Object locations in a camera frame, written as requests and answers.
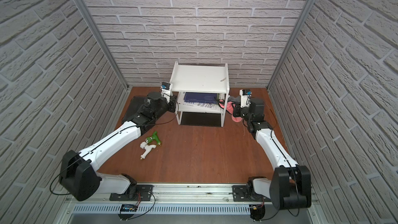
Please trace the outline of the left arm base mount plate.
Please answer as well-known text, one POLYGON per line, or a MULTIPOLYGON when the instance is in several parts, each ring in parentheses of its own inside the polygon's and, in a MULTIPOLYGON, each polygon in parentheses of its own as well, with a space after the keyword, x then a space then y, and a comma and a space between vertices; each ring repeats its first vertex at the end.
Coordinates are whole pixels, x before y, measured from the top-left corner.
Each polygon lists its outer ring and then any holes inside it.
POLYGON ((153 185, 134 185, 123 194, 112 193, 109 197, 110 201, 144 201, 149 202, 152 200, 153 185))

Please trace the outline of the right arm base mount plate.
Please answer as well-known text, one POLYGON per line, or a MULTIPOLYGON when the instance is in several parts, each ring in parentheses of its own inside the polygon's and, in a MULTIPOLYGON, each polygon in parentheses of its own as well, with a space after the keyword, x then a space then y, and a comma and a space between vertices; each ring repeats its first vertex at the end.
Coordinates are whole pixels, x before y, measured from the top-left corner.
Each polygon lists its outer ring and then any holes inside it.
POLYGON ((262 197, 252 194, 246 185, 233 185, 232 197, 234 202, 262 202, 262 197))

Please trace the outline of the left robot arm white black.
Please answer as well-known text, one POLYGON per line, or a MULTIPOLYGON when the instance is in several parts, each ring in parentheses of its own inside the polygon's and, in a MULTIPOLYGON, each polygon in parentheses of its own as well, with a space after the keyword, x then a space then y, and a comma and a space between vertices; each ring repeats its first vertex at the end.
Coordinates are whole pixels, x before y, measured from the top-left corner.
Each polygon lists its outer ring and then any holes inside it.
POLYGON ((120 149, 157 125, 166 112, 176 112, 177 106, 177 98, 166 93, 150 92, 146 97, 133 97, 122 125, 79 152, 68 151, 62 158, 60 173, 53 181, 78 201, 85 201, 95 194, 111 194, 117 200, 134 200, 137 196, 135 179, 127 174, 110 175, 98 170, 120 149))

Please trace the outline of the white small bookshelf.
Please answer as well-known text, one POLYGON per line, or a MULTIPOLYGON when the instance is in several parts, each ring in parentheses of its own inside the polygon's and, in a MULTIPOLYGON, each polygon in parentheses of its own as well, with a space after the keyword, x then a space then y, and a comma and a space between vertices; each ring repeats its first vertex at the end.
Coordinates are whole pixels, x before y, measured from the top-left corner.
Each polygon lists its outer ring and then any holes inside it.
MULTIPOLYGON (((172 94, 177 98, 182 92, 216 93, 218 100, 227 101, 230 92, 228 65, 201 66, 175 63, 172 76, 172 94)), ((177 107, 177 121, 180 125, 223 127, 227 110, 203 110, 180 105, 177 107)))

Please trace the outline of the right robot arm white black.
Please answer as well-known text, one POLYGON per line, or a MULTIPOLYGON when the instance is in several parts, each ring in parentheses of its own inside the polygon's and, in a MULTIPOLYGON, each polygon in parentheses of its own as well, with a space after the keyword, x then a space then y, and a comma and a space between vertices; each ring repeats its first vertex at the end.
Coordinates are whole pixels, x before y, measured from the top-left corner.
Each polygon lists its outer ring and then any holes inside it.
POLYGON ((253 178, 251 187, 255 194, 270 199, 277 210, 309 208, 312 205, 311 173, 284 149, 274 128, 264 119, 264 107, 262 99, 244 95, 240 97, 240 106, 233 108, 233 116, 247 123, 249 133, 274 167, 271 179, 253 178))

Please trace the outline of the grey and pink cloth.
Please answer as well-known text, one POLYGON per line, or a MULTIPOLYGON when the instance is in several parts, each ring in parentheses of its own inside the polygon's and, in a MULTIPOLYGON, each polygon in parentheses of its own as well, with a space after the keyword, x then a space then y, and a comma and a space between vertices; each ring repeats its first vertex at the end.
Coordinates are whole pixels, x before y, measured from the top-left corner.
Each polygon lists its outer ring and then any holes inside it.
POLYGON ((226 109, 227 112, 229 114, 231 114, 232 116, 232 120, 234 122, 243 122, 243 118, 240 117, 240 115, 236 114, 236 108, 241 108, 241 97, 233 97, 233 96, 229 96, 228 97, 228 101, 227 104, 225 105, 225 101, 224 100, 218 100, 218 105, 222 108, 222 109, 226 109))

